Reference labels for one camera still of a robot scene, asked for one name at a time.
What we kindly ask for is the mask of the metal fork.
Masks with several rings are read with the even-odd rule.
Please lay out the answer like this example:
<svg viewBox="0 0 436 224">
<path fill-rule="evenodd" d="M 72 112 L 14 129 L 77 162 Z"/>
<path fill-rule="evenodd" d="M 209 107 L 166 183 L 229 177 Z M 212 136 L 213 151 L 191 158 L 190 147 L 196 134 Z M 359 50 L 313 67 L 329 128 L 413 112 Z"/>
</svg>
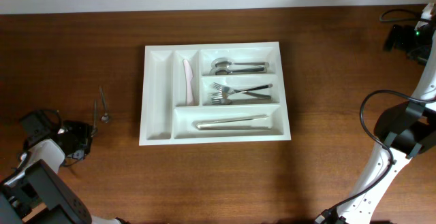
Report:
<svg viewBox="0 0 436 224">
<path fill-rule="evenodd" d="M 262 90 L 262 89 L 269 89 L 269 88 L 272 88 L 273 85 L 272 84 L 264 84 L 262 86 L 255 86 L 255 87 L 250 88 L 250 89 L 234 89 L 230 86 L 225 86 L 225 85 L 218 84 L 218 83 L 214 82 L 212 87 L 217 90 L 216 93 L 213 93 L 211 95 L 211 98 L 213 98 L 213 99 L 228 98 L 230 95 L 235 95 L 235 94 L 239 94 L 239 93 L 244 94 L 244 95 L 248 95 L 248 96 L 252 96 L 252 97 L 256 97 L 256 98 L 267 98 L 267 97 L 269 97 L 269 95 L 257 94 L 257 93 L 254 93 L 254 91 L 258 91 L 258 90 Z"/>
<path fill-rule="evenodd" d="M 271 103 L 271 98 L 256 98 L 256 99 L 229 99 L 229 98 L 212 98 L 211 103 L 215 106 L 226 106 L 226 105 L 246 105 L 255 103 Z"/>
<path fill-rule="evenodd" d="M 255 86 L 255 87 L 249 88 L 249 89 L 234 89 L 230 86 L 225 86 L 225 85 L 218 84 L 218 83 L 214 82 L 212 87 L 217 90 L 216 93 L 213 93 L 211 95 L 212 98 L 218 98 L 218 97 L 228 98 L 230 95 L 237 94 L 237 93 L 249 93 L 251 91 L 272 88 L 273 85 L 272 84 L 264 84 L 264 85 Z"/>
</svg>

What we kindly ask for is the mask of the metal tweezers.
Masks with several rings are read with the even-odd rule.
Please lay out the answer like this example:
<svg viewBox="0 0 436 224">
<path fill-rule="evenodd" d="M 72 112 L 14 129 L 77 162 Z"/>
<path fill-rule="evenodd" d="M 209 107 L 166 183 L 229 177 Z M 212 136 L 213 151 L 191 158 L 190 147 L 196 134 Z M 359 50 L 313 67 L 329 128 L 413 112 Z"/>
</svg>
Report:
<svg viewBox="0 0 436 224">
<path fill-rule="evenodd" d="M 268 115 L 220 118 L 208 121 L 194 121 L 193 126 L 200 131 L 268 130 L 272 128 L 272 125 L 268 122 L 268 118 Z"/>
</svg>

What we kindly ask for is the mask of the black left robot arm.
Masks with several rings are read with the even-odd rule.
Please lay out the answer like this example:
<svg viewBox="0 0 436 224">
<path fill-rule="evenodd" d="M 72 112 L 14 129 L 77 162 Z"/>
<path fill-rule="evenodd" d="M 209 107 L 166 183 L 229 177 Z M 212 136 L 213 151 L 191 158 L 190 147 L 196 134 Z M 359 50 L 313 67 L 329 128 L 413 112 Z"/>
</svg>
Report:
<svg viewBox="0 0 436 224">
<path fill-rule="evenodd" d="M 49 118 L 50 110 L 34 110 L 20 119 L 27 133 L 20 163 L 1 181 L 2 223 L 126 224 L 116 217 L 92 215 L 80 198 L 59 178 L 67 160 L 89 154 L 95 126 Z"/>
</svg>

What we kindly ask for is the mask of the large metal spoon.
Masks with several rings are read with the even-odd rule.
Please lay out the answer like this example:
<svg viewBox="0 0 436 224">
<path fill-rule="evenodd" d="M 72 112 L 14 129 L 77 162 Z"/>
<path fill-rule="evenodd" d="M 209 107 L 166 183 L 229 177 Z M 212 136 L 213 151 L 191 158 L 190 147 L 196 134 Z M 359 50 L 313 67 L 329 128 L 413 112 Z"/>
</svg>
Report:
<svg viewBox="0 0 436 224">
<path fill-rule="evenodd" d="M 212 68 L 209 72 L 211 76 L 233 75 L 233 74 L 251 74 L 255 72 L 265 72 L 265 67 L 251 67 L 244 69 L 229 69 L 227 67 Z"/>
<path fill-rule="evenodd" d="M 220 57 L 212 61 L 211 67 L 229 67 L 231 65 L 243 65 L 243 66 L 261 66 L 269 67 L 268 62 L 236 62 L 227 57 Z"/>
</svg>

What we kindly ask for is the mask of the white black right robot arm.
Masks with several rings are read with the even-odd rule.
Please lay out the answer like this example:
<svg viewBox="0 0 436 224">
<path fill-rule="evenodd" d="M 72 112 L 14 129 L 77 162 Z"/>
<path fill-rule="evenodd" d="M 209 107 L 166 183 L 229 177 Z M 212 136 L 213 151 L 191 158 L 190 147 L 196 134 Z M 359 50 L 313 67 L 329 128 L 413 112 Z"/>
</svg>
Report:
<svg viewBox="0 0 436 224">
<path fill-rule="evenodd" d="M 375 141 L 370 159 L 349 197 L 325 209 L 316 223 L 370 223 L 398 173 L 419 154 L 435 147 L 435 27 L 394 26 L 385 48 L 400 48 L 424 65 L 419 83 L 405 102 L 385 110 L 368 135 Z"/>
</svg>

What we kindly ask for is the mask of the pink plastic knife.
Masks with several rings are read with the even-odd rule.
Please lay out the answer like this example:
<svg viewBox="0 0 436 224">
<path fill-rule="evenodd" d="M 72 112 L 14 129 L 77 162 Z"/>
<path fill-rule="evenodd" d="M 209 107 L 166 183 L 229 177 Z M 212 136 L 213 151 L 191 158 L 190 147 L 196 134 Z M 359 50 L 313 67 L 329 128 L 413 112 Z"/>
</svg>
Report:
<svg viewBox="0 0 436 224">
<path fill-rule="evenodd" d="M 185 70 L 186 105 L 193 106 L 195 103 L 193 98 L 193 90 L 191 86 L 191 81 L 193 80 L 193 71 L 187 59 L 183 59 L 183 67 Z"/>
</svg>

